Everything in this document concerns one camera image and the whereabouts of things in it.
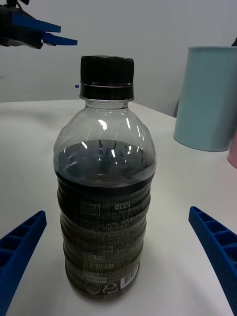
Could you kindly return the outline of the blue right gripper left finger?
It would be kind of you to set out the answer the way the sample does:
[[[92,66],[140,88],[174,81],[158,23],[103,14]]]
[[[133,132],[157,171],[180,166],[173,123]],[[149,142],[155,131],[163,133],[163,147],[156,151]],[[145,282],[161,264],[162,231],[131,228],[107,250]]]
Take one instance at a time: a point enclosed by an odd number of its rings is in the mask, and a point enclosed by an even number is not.
[[[0,315],[6,315],[29,260],[47,225],[39,211],[0,240]]]

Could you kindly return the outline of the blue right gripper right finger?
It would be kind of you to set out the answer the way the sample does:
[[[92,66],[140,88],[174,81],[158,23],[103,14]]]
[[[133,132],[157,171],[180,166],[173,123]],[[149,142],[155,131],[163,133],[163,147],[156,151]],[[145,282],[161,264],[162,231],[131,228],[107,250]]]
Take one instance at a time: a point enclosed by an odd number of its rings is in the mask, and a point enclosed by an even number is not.
[[[237,315],[237,235],[192,206],[189,223],[195,231],[234,315]]]

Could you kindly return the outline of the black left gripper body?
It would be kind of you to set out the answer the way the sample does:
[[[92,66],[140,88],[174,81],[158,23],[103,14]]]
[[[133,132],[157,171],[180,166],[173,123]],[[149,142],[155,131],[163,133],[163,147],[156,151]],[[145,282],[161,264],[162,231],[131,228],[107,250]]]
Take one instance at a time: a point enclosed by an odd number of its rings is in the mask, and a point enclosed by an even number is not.
[[[18,0],[7,0],[0,5],[0,45],[5,47],[28,46],[34,49],[41,49],[41,35],[37,31],[28,28],[14,26],[12,14],[16,13],[21,17],[34,19],[33,16],[25,12]]]

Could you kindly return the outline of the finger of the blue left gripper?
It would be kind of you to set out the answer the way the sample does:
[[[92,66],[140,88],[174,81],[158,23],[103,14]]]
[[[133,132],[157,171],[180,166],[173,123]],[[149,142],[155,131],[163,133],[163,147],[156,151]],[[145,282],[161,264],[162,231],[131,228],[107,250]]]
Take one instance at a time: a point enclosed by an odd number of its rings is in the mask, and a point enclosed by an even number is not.
[[[51,46],[76,46],[78,44],[78,41],[75,39],[60,37],[51,33],[44,33],[42,42]]]
[[[60,33],[61,27],[55,24],[30,18],[17,13],[11,14],[11,22],[13,26],[18,26],[26,29],[36,30],[40,32]]]

